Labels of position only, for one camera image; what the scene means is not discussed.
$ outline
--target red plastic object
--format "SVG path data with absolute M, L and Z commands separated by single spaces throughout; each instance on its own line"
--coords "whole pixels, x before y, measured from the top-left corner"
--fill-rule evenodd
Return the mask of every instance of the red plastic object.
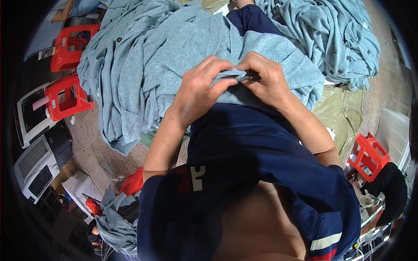
M 125 195 L 129 196 L 138 192 L 144 185 L 144 180 L 142 179 L 143 171 L 144 171 L 144 168 L 140 167 L 134 173 L 134 175 L 130 176 L 128 174 L 128 176 L 126 176 L 126 179 L 122 184 L 122 187 L 119 193 L 124 192 Z
M 389 163 L 390 157 L 388 153 L 370 132 L 367 137 L 364 137 L 360 133 L 357 134 L 354 148 L 354 154 L 357 156 L 356 161 L 353 162 L 351 159 L 348 159 L 347 162 L 350 163 L 367 182 L 373 182 L 382 168 Z M 367 167 L 372 172 L 370 176 L 364 172 L 364 167 Z
M 80 63 L 80 45 L 84 45 L 99 31 L 100 25 L 78 25 L 62 29 L 54 41 L 55 54 L 51 58 L 51 71 L 75 69 Z M 70 34 L 82 31 L 90 31 L 90 39 L 80 39 Z M 75 51 L 68 51 L 69 46 L 74 46 Z
M 65 91 L 65 101 L 59 104 L 58 94 Z M 65 76 L 45 88 L 45 96 L 49 101 L 46 104 L 51 115 L 51 119 L 56 122 L 77 112 L 92 110 L 93 101 L 88 101 L 89 97 L 80 87 L 78 74 Z
M 93 215 L 103 216 L 102 209 L 93 199 L 89 198 L 86 200 L 86 206 L 92 211 Z

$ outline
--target bare chest skin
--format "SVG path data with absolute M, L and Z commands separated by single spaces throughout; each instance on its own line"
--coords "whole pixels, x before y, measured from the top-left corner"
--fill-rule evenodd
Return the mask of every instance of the bare chest skin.
M 304 259 L 307 248 L 280 202 L 280 187 L 260 181 L 222 213 L 222 239 L 212 260 L 243 260 L 263 253 Z

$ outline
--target concrete floor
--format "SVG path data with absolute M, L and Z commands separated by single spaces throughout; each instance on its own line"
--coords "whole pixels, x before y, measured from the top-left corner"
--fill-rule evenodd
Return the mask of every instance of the concrete floor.
M 366 135 L 368 132 L 376 134 L 383 107 L 393 108 L 408 115 L 412 97 L 412 78 L 410 71 L 399 62 L 397 47 L 393 43 L 386 17 L 372 0 L 363 2 L 372 20 L 372 30 L 382 49 L 379 73 L 370 79 L 370 89 L 363 103 L 363 122 L 359 132 Z M 74 161 L 92 173 L 94 183 L 104 193 L 104 189 L 112 185 L 107 177 L 133 174 L 144 165 L 148 148 L 138 144 L 128 156 L 122 156 L 102 140 L 97 119 L 96 107 L 92 111 L 76 115 L 72 135 L 78 143 L 72 142 L 72 152 Z M 71 129 L 69 119 L 66 119 L 66 122 Z M 186 163 L 187 145 L 188 141 L 181 146 L 177 165 Z

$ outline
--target white letter on shirt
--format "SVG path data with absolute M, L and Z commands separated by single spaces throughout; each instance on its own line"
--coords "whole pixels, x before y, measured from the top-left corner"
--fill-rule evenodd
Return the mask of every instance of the white letter on shirt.
M 191 172 L 191 181 L 193 183 L 193 191 L 201 191 L 203 190 L 202 187 L 202 180 L 197 180 L 197 177 L 203 176 L 206 172 L 205 166 L 200 166 L 200 171 L 197 172 L 195 167 L 190 167 Z

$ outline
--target navy blue pants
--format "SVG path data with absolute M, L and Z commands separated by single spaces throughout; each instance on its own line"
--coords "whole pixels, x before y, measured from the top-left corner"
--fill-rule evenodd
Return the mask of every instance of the navy blue pants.
M 283 36 L 270 18 L 256 5 L 246 5 L 241 9 L 232 10 L 227 14 L 227 18 L 235 25 L 241 36 L 244 36 L 247 31 Z

